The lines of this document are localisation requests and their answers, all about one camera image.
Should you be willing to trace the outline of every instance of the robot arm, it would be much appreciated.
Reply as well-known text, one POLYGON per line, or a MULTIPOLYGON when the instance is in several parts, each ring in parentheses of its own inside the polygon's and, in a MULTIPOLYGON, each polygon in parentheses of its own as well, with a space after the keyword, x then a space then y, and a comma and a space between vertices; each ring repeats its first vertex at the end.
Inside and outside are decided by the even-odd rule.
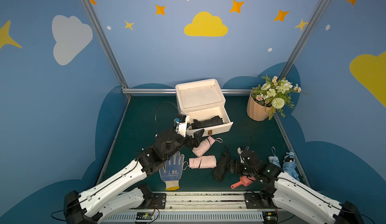
POLYGON ((254 177, 266 187, 256 196, 260 208, 282 208, 311 224, 364 224, 350 202, 330 199, 292 178, 274 164, 264 164, 248 147, 240 153, 245 165, 233 164, 234 173, 254 177))
POLYGON ((157 172, 183 146, 197 147, 204 130, 186 136, 189 116, 178 115, 173 129, 157 135, 156 141, 144 149, 122 170, 81 193, 72 191, 65 197, 64 214, 68 224, 97 224, 124 209, 149 206, 153 196, 148 187, 125 189, 157 172))

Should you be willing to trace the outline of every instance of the white storage box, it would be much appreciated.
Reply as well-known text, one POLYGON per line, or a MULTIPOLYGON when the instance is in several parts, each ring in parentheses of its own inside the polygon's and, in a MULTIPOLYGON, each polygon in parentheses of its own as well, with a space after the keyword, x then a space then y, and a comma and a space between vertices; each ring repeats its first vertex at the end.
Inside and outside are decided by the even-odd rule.
MULTIPOLYGON (((225 110, 225 97, 216 79, 188 82, 176 85, 177 107, 181 114, 189 115, 189 123, 193 120, 204 121, 215 116, 222 118, 222 125, 206 127, 203 136, 228 132, 233 122, 225 110)), ((187 135, 201 129, 186 130, 187 135)))

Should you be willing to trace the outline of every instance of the blue wall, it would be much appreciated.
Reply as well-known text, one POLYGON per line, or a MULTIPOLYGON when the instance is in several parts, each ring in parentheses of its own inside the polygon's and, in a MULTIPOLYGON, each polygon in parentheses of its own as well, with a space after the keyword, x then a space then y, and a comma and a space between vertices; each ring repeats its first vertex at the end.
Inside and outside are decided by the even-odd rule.
POLYGON ((91 26, 79 0, 0 5, 0 28, 10 21, 22 47, 0 30, 0 223, 56 223, 64 195, 94 185, 127 98, 94 32, 67 65, 55 60, 55 16, 91 26))
POLYGON ((216 78, 256 77, 285 62, 318 0, 95 0, 94 9, 129 87, 216 78), (166 6, 156 15, 156 5, 166 6), (289 11, 274 21, 279 10, 289 11), (207 11, 228 27, 222 37, 188 36, 186 25, 207 11), (126 22, 134 23, 125 28, 126 22))
POLYGON ((385 5, 331 0, 290 72, 299 72, 308 95, 283 119, 311 187, 354 203, 376 223, 386 222, 386 108, 349 66, 359 55, 386 51, 385 5))

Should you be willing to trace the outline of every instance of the peach flower pot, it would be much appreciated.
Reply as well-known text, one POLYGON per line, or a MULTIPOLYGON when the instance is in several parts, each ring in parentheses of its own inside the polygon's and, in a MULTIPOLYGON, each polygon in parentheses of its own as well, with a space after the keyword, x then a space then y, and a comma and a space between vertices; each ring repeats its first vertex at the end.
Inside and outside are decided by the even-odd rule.
POLYGON ((272 107, 264 107, 255 102, 251 95, 249 95, 247 114, 255 121, 263 121, 269 117, 269 112, 272 111, 272 107))

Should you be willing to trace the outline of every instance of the white cloud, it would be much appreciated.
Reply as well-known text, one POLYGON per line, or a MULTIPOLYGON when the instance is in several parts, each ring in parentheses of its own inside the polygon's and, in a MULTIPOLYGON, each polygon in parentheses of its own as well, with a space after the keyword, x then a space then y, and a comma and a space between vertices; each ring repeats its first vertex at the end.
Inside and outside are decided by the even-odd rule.
POLYGON ((55 16, 52 20, 52 33, 56 41, 54 57, 62 66, 70 63, 93 39, 91 27, 75 16, 55 16))

